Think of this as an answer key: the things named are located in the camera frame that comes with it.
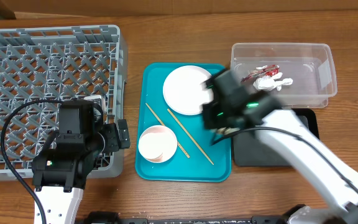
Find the pink bowl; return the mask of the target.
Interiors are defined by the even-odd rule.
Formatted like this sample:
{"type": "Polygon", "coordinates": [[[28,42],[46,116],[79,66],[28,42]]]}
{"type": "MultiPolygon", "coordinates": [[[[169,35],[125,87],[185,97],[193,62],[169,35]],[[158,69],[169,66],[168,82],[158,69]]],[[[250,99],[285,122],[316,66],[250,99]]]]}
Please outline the pink bowl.
{"type": "Polygon", "coordinates": [[[138,151],[149,162],[163,163],[171,159],[178,147],[174,132],[162,125],[147,128],[139,138],[138,151]]]}

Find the wooden chopstick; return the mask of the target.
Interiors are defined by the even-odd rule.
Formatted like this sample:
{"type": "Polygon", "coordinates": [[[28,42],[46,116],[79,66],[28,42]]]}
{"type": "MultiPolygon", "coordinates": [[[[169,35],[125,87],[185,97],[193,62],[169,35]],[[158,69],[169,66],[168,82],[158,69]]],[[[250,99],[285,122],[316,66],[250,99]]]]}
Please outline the wooden chopstick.
{"type": "Polygon", "coordinates": [[[180,120],[174,115],[174,113],[170,110],[167,109],[167,111],[169,112],[169,114],[172,116],[172,118],[177,122],[177,124],[182,128],[182,130],[186,133],[186,135],[192,140],[192,142],[195,144],[195,146],[200,150],[200,152],[205,156],[205,158],[207,158],[207,160],[214,165],[214,162],[211,160],[211,158],[207,155],[207,153],[205,153],[205,151],[203,150],[203,148],[197,143],[197,141],[194,139],[194,137],[188,132],[188,130],[184,127],[184,125],[182,125],[182,123],[180,122],[180,120]]]}
{"type": "MultiPolygon", "coordinates": [[[[162,125],[162,126],[166,126],[164,124],[164,122],[159,118],[159,116],[155,113],[155,111],[150,107],[150,105],[148,103],[145,103],[146,107],[148,107],[148,109],[150,110],[150,112],[154,115],[154,117],[157,119],[157,121],[162,125]]],[[[183,146],[177,142],[178,147],[181,149],[182,153],[184,153],[184,155],[189,159],[190,155],[187,153],[187,151],[183,148],[183,146]]]]}

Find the white round plate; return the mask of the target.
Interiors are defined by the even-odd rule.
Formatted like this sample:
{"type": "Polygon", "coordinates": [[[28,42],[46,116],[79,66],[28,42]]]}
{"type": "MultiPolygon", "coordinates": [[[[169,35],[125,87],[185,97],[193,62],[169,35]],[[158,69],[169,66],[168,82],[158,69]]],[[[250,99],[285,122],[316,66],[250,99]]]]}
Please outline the white round plate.
{"type": "Polygon", "coordinates": [[[205,81],[212,75],[204,68],[185,65],[174,69],[163,83],[163,97],[175,112],[193,116],[202,112],[202,105],[213,100],[213,92],[205,81]]]}

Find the red snack wrapper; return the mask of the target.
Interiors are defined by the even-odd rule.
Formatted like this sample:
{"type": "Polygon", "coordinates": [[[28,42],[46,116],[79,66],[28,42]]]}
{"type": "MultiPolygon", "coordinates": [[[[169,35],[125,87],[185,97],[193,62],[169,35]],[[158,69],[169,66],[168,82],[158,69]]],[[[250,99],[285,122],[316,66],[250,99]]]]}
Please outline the red snack wrapper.
{"type": "Polygon", "coordinates": [[[272,77],[279,72],[278,65],[264,65],[262,67],[256,67],[253,70],[248,71],[248,76],[242,78],[241,82],[245,82],[251,78],[259,78],[264,76],[272,77]]]}

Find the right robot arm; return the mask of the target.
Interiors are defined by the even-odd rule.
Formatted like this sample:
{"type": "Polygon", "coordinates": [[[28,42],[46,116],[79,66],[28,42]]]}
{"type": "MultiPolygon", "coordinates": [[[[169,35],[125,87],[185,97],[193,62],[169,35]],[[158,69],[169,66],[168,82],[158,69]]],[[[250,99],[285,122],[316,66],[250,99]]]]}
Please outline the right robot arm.
{"type": "Polygon", "coordinates": [[[322,196],[327,209],[297,205],[279,223],[358,224],[358,172],[345,164],[266,91],[249,93],[230,70],[204,82],[213,100],[203,105],[205,129],[230,130],[223,138],[253,132],[255,138],[282,156],[322,196]]]}

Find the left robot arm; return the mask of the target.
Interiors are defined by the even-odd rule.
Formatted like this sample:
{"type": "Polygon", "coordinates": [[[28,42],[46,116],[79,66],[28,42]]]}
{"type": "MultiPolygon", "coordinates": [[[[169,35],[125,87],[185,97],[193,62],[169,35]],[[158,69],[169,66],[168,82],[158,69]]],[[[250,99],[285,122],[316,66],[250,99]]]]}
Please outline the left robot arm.
{"type": "Polygon", "coordinates": [[[92,101],[64,101],[58,129],[49,135],[32,161],[35,223],[74,223],[87,176],[103,152],[130,147],[127,122],[107,124],[104,111],[92,101]]]}

